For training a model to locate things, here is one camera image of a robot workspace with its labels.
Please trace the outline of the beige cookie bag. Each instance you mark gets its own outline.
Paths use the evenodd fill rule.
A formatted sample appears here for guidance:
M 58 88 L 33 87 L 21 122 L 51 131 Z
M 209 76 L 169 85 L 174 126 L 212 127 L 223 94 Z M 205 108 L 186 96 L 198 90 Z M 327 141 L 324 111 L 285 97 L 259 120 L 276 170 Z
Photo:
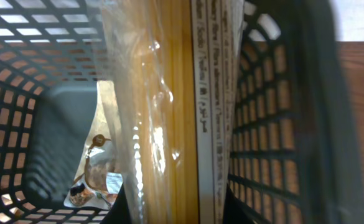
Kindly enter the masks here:
M 73 185 L 63 204 L 70 208 L 94 207 L 109 210 L 116 201 L 123 183 L 105 117 L 102 99 L 107 93 L 115 96 L 111 81 L 96 84 L 96 110 L 86 137 Z

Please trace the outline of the dark grey plastic basket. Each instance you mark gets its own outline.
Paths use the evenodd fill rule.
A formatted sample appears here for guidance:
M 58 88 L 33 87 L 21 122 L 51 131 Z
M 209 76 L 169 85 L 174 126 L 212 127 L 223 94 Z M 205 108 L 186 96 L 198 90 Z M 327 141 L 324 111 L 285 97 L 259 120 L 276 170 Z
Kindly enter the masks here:
M 0 1 L 0 223 L 130 223 L 121 188 L 109 210 L 63 204 L 110 81 L 101 2 Z M 329 2 L 243 3 L 225 223 L 364 223 Z

